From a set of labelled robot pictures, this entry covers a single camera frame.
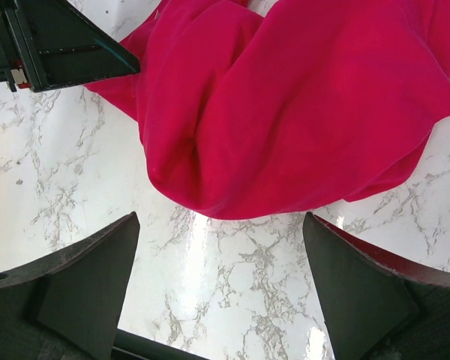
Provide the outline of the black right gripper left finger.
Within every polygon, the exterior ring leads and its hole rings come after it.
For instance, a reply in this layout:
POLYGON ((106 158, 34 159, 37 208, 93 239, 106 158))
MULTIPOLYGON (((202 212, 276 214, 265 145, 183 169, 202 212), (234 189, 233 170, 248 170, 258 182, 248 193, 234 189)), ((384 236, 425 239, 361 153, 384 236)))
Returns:
POLYGON ((110 359, 139 232, 132 212, 0 272, 0 359, 110 359))

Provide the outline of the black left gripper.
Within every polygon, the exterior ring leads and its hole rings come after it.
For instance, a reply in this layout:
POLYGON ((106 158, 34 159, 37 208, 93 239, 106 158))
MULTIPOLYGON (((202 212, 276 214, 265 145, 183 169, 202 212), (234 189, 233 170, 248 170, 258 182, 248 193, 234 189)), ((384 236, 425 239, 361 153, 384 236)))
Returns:
POLYGON ((12 92, 58 90, 139 72, 138 58, 68 1, 0 1, 0 83, 12 92))

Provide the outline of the magenta red t shirt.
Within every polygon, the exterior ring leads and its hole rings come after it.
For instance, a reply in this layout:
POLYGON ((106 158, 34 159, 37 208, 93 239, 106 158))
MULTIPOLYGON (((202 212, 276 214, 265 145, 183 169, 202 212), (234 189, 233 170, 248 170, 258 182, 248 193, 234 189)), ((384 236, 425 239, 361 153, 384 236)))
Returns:
POLYGON ((221 220, 405 182, 450 116, 450 1, 162 1, 88 85, 139 126, 150 182, 221 220))

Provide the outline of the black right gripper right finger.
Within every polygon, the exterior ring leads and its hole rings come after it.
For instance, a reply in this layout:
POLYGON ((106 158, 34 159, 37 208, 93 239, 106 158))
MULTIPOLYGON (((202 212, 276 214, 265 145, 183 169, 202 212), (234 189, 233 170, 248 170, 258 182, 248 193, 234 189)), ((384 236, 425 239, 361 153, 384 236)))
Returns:
POLYGON ((308 212, 304 246, 336 359, 450 359, 450 273, 308 212))

